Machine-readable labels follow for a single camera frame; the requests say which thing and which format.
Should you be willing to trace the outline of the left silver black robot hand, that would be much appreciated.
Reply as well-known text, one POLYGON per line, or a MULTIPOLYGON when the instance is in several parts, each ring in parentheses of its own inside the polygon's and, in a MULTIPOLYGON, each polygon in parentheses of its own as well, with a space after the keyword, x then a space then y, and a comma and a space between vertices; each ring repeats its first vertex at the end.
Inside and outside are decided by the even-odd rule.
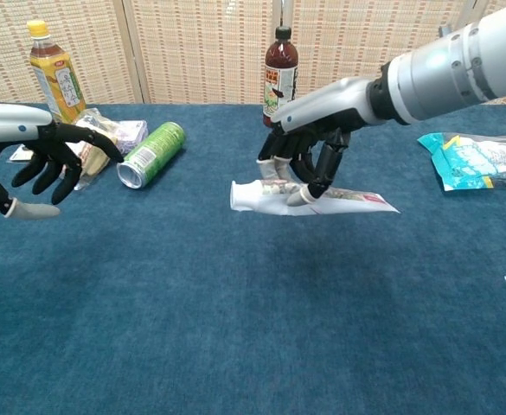
POLYGON ((18 220, 45 220, 59 215, 57 205, 73 191, 82 172, 82 161, 67 145, 80 141, 101 149, 118 163, 124 161, 115 143, 102 133, 57 121, 50 112, 33 106, 0 104, 0 155, 4 149, 17 144, 33 152, 11 185, 17 188, 35 179, 32 192, 38 195, 64 175, 49 204, 24 203, 10 196, 0 183, 0 214, 18 220))

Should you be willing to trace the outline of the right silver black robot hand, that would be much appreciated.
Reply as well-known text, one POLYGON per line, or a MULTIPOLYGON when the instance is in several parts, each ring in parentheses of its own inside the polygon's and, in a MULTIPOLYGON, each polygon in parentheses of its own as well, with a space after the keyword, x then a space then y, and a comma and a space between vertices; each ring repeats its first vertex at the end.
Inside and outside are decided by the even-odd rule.
POLYGON ((289 207, 316 202, 332 185, 351 133, 380 125, 371 103, 373 81, 350 77, 333 82, 280 107, 258 157, 261 176, 286 180, 294 172, 302 185, 286 201, 289 207))

